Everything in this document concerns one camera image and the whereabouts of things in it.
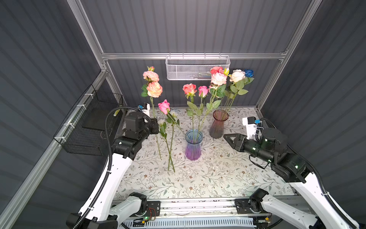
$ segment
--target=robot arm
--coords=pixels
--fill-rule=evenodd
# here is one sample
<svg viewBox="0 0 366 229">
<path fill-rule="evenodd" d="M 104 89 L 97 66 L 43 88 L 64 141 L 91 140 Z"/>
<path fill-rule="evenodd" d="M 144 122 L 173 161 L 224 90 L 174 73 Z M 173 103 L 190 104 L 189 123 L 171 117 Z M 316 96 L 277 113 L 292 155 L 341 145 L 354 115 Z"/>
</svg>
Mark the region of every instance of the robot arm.
<svg viewBox="0 0 366 229">
<path fill-rule="evenodd" d="M 78 213 L 69 215 L 66 221 L 66 225 L 69 228 L 117 228 L 119 223 L 122 223 L 131 215 L 144 215 L 146 213 L 147 198 L 139 193 L 131 193 L 124 202 L 113 208 L 111 208 L 111 204 L 125 172 L 135 159 L 137 152 L 141 149 L 142 142 L 150 134 L 159 133 L 157 120 L 147 117 L 149 108 L 149 104 L 145 104 L 145 109 L 141 112 L 131 112 L 124 120 L 121 120 L 120 125 L 123 122 L 126 123 L 125 135 L 116 136 L 113 142 L 111 170 L 108 171 L 107 165 L 109 161 L 107 161 L 103 173 L 86 203 L 80 208 Z M 105 180 L 106 173 L 109 173 L 107 180 Z M 93 207 L 90 207 L 103 183 L 104 187 L 97 201 L 92 204 Z M 85 218 L 82 218 L 82 214 L 86 213 L 87 209 L 90 209 L 89 213 Z"/>
<path fill-rule="evenodd" d="M 252 126 L 247 132 L 253 136 Z M 258 189 L 250 197 L 250 209 L 253 212 L 267 211 L 288 221 L 298 228 L 350 229 L 359 228 L 353 220 L 329 195 L 320 189 L 319 181 L 309 164 L 299 155 L 287 151 L 287 137 L 275 128 L 262 131 L 259 142 L 243 134 L 224 134 L 230 146 L 239 152 L 246 152 L 250 157 L 258 157 L 271 164 L 271 169 L 285 182 L 289 183 L 309 203 L 318 215 L 307 214 L 277 200 L 265 190 Z M 331 205 L 334 204 L 341 214 Z"/>
</svg>

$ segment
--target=blue rose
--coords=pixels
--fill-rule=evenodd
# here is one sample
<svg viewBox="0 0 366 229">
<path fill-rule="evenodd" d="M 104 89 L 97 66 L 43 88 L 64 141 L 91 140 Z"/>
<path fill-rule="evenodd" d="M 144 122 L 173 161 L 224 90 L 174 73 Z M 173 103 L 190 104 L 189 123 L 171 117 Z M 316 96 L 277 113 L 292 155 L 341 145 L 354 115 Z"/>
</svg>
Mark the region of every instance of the blue rose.
<svg viewBox="0 0 366 229">
<path fill-rule="evenodd" d="M 244 72 L 246 77 L 253 77 L 253 70 L 245 69 Z"/>
</svg>

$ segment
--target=blue purple glass vase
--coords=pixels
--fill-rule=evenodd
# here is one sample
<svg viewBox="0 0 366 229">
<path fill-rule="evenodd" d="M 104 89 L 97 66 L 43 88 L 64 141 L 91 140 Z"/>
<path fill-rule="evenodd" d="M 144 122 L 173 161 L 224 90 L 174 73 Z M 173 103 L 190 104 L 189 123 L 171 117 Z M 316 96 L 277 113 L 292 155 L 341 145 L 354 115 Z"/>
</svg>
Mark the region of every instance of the blue purple glass vase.
<svg viewBox="0 0 366 229">
<path fill-rule="evenodd" d="M 202 132 L 198 130 L 189 130 L 186 133 L 186 158 L 189 160 L 197 160 L 201 156 L 201 142 L 203 140 Z"/>
</svg>

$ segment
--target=white metal mesh basket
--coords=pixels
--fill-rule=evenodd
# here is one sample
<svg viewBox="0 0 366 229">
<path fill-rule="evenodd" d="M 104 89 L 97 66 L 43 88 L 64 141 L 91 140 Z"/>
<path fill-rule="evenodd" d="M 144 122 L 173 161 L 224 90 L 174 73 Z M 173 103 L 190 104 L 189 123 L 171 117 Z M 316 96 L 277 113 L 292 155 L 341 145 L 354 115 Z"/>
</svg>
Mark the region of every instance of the white metal mesh basket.
<svg viewBox="0 0 366 229">
<path fill-rule="evenodd" d="M 183 56 L 180 59 L 167 56 L 165 64 L 168 80 L 211 80 L 211 68 L 214 66 L 229 68 L 230 59 L 229 56 L 218 56 L 217 58 Z"/>
</svg>

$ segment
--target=black wire basket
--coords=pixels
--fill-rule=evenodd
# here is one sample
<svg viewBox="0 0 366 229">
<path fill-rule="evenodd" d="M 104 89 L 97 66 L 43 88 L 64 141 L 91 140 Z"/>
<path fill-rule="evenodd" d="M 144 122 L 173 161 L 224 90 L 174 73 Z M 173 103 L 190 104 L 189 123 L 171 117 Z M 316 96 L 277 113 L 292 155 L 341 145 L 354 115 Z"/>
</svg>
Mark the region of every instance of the black wire basket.
<svg viewBox="0 0 366 229">
<path fill-rule="evenodd" d="M 69 122 L 67 118 L 59 130 L 66 125 L 62 136 L 54 135 L 54 139 L 71 154 L 87 154 L 102 156 L 108 154 L 107 137 L 104 130 L 105 118 L 110 110 L 123 105 L 120 94 L 94 90 L 86 102 L 80 106 L 75 117 Z M 109 140 L 113 142 L 124 111 L 117 110 L 108 118 Z"/>
</svg>

